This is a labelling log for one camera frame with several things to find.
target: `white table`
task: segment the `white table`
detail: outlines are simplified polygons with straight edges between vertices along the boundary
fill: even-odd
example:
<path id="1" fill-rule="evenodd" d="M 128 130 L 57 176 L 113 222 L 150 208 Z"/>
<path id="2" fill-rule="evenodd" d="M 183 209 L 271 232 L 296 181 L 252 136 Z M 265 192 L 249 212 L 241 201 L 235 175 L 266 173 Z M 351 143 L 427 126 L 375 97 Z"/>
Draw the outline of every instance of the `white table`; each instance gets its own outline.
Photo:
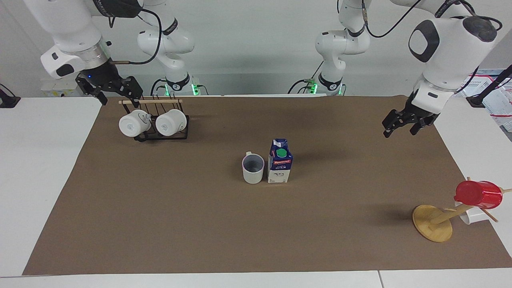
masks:
<path id="1" fill-rule="evenodd" d="M 512 269 L 17 277 L 99 108 L 93 98 L 24 98 L 15 109 L 0 110 L 0 159 L 10 164 L 0 176 L 0 275 L 13 277 L 0 278 L 0 288 L 510 286 Z M 484 109 L 472 109 L 461 98 L 451 99 L 436 127 L 464 176 L 512 187 L 512 142 Z M 500 220 L 493 226 L 512 254 L 512 195 L 506 195 L 493 214 Z"/>

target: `green cap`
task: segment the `green cap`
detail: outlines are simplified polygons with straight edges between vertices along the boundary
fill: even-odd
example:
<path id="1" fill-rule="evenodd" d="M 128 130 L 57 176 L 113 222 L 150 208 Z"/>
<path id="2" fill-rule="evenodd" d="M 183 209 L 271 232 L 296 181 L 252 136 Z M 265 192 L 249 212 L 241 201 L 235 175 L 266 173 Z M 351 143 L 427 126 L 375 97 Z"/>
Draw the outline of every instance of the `green cap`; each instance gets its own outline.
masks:
<path id="1" fill-rule="evenodd" d="M 288 155 L 288 152 L 286 152 L 285 149 L 281 148 L 276 151 L 278 153 L 279 158 L 284 158 L 286 155 Z"/>

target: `round wooden base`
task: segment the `round wooden base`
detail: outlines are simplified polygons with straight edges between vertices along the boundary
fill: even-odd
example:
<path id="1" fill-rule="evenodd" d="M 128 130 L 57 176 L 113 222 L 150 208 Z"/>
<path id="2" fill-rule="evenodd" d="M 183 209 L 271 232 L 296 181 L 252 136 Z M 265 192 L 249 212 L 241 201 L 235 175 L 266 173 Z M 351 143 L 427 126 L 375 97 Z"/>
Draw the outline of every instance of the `round wooden base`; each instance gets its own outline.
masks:
<path id="1" fill-rule="evenodd" d="M 443 211 L 432 205 L 420 205 L 413 211 L 413 223 L 416 230 L 426 239 L 442 243 L 452 237 L 452 223 L 447 220 L 440 224 L 432 224 L 430 220 L 443 214 Z"/>

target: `wooden post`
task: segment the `wooden post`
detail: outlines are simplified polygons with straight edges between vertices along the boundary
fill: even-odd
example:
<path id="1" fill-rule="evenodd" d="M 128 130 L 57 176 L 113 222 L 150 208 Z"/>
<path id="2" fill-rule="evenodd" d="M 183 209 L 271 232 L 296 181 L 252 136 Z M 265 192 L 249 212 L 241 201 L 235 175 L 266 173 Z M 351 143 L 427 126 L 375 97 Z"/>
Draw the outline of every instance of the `wooden post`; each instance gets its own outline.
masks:
<path id="1" fill-rule="evenodd" d="M 432 224 L 443 223 L 446 220 L 449 220 L 455 216 L 459 216 L 460 214 L 466 212 L 467 210 L 469 210 L 471 208 L 473 208 L 473 206 L 468 206 L 465 204 L 459 205 L 459 206 L 457 206 L 457 208 L 455 208 L 455 211 L 445 212 L 445 213 L 435 217 L 434 219 L 430 220 L 430 223 L 432 223 Z"/>

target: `milk carton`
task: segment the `milk carton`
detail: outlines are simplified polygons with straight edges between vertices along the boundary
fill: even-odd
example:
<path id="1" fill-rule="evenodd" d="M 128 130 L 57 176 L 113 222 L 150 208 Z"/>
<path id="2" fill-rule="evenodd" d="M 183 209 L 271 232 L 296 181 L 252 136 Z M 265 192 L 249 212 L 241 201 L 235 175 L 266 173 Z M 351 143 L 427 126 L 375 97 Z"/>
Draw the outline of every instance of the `milk carton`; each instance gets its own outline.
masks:
<path id="1" fill-rule="evenodd" d="M 292 162 L 293 156 L 288 149 L 288 141 L 282 138 L 274 139 L 268 155 L 268 182 L 288 182 Z"/>

